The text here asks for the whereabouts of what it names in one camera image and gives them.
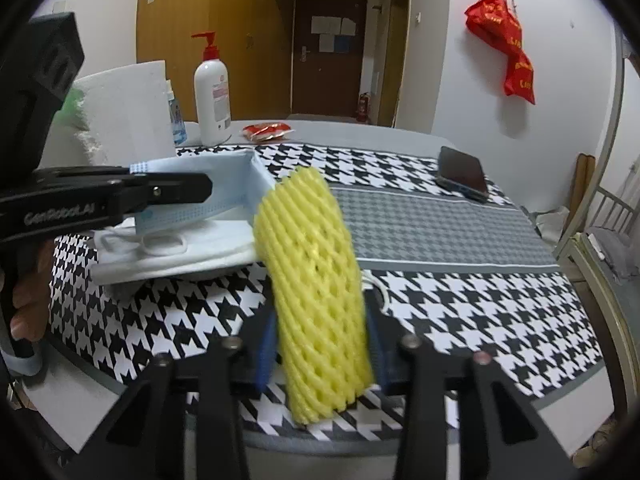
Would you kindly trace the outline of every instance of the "table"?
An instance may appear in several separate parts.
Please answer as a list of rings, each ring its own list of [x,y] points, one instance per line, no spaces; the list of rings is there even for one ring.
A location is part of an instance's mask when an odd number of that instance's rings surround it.
[[[239,121],[232,125],[234,132],[229,143],[242,142],[240,132],[246,124],[248,122]],[[451,146],[438,137],[376,126],[306,121],[291,121],[291,125],[296,129],[291,140],[318,146],[421,157],[435,157],[442,146]],[[84,361],[68,355],[68,352],[61,353],[55,345],[46,344],[48,366],[43,375],[25,380],[24,386],[49,424],[71,447],[79,450],[124,387],[116,381],[105,386],[104,377],[95,368],[91,370]],[[556,389],[534,402],[568,453],[578,449],[613,409],[607,371],[603,365],[591,367],[570,386]],[[456,446],[454,442],[450,444],[449,473],[452,478],[457,471]],[[327,458],[249,448],[248,456],[253,478],[299,478],[300,473],[313,478],[390,478],[395,460],[393,452],[391,447],[386,454],[366,458]]]

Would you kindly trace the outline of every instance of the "finger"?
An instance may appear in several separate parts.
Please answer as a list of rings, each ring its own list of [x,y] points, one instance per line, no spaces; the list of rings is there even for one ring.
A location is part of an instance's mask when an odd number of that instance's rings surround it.
[[[53,249],[56,244],[53,240],[47,240],[38,251],[38,273],[49,274],[53,268]]]
[[[49,301],[49,280],[40,274],[29,274],[20,280],[14,288],[14,307],[22,308],[30,303]]]
[[[15,340],[28,339],[36,342],[42,339],[49,321],[48,303],[31,303],[24,306],[11,319],[11,336]]]

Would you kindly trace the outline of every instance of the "foam fruit net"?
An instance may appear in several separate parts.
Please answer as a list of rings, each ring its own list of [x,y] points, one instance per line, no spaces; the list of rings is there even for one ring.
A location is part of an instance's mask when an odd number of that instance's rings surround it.
[[[351,235],[315,168],[268,193],[254,222],[273,282],[289,409],[310,424],[342,411],[371,383],[360,268]]]

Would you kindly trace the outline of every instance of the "screw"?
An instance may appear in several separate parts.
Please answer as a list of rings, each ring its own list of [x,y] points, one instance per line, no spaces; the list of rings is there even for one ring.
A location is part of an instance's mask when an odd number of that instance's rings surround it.
[[[227,350],[239,350],[242,348],[242,339],[235,335],[225,337],[222,340],[222,346]]]
[[[476,352],[474,354],[474,361],[481,366],[487,366],[492,360],[493,358],[487,352]]]
[[[162,368],[168,366],[169,364],[171,364],[171,361],[173,361],[174,358],[171,357],[171,354],[168,354],[167,352],[163,352],[161,354],[156,354],[154,356],[154,361],[156,362],[156,365],[161,366]]]
[[[415,334],[406,334],[402,336],[400,343],[407,350],[415,350],[422,344],[421,339]]]

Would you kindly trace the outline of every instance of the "lotion bottle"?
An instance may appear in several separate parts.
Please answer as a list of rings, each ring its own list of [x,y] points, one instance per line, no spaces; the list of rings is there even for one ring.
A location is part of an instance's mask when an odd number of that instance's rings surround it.
[[[220,52],[214,45],[215,37],[215,32],[192,35],[192,38],[207,38],[203,61],[193,76],[196,110],[204,146],[216,146],[227,140],[227,130],[231,126],[229,74],[225,64],[220,61]]]

